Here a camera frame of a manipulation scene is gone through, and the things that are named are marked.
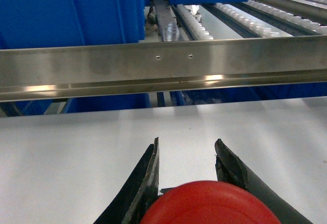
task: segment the white conveyor belt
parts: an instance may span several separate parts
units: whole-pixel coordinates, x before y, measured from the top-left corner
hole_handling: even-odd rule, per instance
[[[327,220],[327,97],[0,119],[0,223],[93,223],[159,137],[159,187],[216,180],[221,138]]]

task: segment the stainless steel rail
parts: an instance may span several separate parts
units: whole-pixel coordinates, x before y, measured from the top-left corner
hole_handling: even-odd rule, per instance
[[[0,51],[0,101],[327,81],[327,36]]]

